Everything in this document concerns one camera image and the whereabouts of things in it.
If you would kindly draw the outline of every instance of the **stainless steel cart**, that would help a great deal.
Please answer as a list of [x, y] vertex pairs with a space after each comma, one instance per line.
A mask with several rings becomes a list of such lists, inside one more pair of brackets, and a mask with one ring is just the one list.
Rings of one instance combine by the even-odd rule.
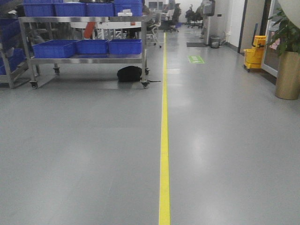
[[[20, 17], [20, 26], [22, 38], [25, 46], [25, 53], [28, 61], [29, 70], [31, 71], [30, 83], [32, 88], [37, 89], [41, 87], [60, 73], [58, 64], [65, 63], [141, 63], [142, 65], [142, 80], [141, 83], [144, 88], [148, 88], [149, 82], [146, 79], [147, 60], [146, 60], [146, 22], [150, 20], [150, 16], [124, 16], [124, 17]], [[82, 58], [80, 55], [74, 55], [68, 59], [37, 59], [30, 55], [30, 50], [27, 44], [27, 30], [25, 23], [29, 23], [32, 27], [33, 23], [46, 23], [49, 29], [50, 38], [52, 39], [51, 23], [72, 23], [72, 22], [141, 22], [142, 25], [142, 53], [139, 55], [111, 55], [105, 57], [99, 55], [99, 58]], [[47, 79], [40, 79], [39, 65], [40, 64], [54, 64], [55, 74]]]

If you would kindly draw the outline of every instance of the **yellow mop bucket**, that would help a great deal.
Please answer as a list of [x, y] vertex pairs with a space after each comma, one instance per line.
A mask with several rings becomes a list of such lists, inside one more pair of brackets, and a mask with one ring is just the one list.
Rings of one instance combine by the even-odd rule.
[[252, 48], [244, 49], [245, 52], [245, 60], [244, 60], [244, 68], [250, 72], [250, 69], [260, 69], [262, 68], [262, 60], [264, 53], [264, 46], [266, 44], [266, 36], [256, 36], [258, 24], [255, 25], [254, 34], [252, 38]]

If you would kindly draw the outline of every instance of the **gold planter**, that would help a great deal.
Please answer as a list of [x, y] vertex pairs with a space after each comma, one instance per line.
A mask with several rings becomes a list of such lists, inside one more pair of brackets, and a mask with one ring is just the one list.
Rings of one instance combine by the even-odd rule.
[[300, 94], [300, 56], [285, 52], [280, 56], [276, 93], [278, 98], [296, 100]]

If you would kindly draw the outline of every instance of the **metal frame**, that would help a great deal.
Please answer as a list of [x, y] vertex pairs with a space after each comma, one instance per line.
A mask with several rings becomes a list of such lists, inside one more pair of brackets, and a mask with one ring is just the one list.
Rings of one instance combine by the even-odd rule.
[[[271, 2], [271, 6], [270, 6], [270, 12], [269, 12], [269, 17], [270, 18], [272, 15], [273, 15], [273, 10], [274, 10], [274, 7], [275, 7], [275, 0], [272, 0]], [[276, 31], [278, 30], [278, 27], [273, 27], [273, 24], [275, 22], [271, 21], [271, 20], [268, 20], [268, 23], [267, 23], [267, 29], [266, 29], [266, 37], [267, 37], [267, 41], [269, 39], [269, 34], [270, 32], [272, 31]], [[277, 77], [278, 75], [278, 71], [272, 67], [270, 67], [269, 65], [265, 64], [265, 59], [266, 59], [266, 53], [267, 51], [265, 50], [264, 53], [263, 53], [263, 57], [262, 57], [262, 69], [267, 71], [269, 74], [273, 75], [274, 77]]]
[[[10, 1], [6, 4], [0, 6], [0, 16], [5, 15], [7, 12], [14, 10], [18, 5], [22, 4], [22, 0], [14, 0]], [[17, 86], [26, 83], [29, 79], [19, 79], [18, 78], [28, 69], [27, 62], [22, 62], [15, 71], [10, 70], [8, 57], [6, 54], [6, 50], [11, 47], [14, 47], [15, 43], [20, 40], [21, 36], [16, 35], [10, 38], [9, 41], [0, 43], [0, 54], [3, 59], [3, 64], [5, 67], [6, 75], [0, 75], [0, 83], [8, 83], [10, 88], [15, 88]]]
[[[31, 85], [34, 89], [38, 88], [37, 77], [39, 75], [39, 64], [54, 63], [54, 70], [56, 75], [59, 75], [58, 64], [65, 63], [141, 63], [142, 65], [142, 80], [141, 83], [144, 88], [148, 88], [148, 80], [146, 79], [147, 60], [146, 60], [146, 22], [151, 19], [151, 16], [124, 16], [124, 17], [20, 17], [20, 26], [22, 39], [25, 46], [25, 53], [28, 60], [28, 66], [31, 71]], [[69, 59], [35, 59], [31, 57], [29, 47], [27, 45], [27, 33], [25, 23], [48, 23], [51, 34], [51, 23], [70, 23], [70, 22], [141, 22], [142, 26], [142, 53], [139, 55], [99, 55], [99, 58], [79, 58], [75, 55]], [[37, 73], [34, 71], [34, 65], [37, 67]]]

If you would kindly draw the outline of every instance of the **yellow floor line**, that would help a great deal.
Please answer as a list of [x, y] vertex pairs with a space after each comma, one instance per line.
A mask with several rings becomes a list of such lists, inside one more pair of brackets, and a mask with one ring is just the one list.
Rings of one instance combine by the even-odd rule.
[[168, 93], [167, 93], [167, 48], [164, 33], [164, 74], [163, 104], [161, 121], [159, 225], [170, 225], [170, 182], [169, 182], [169, 142], [168, 142]]

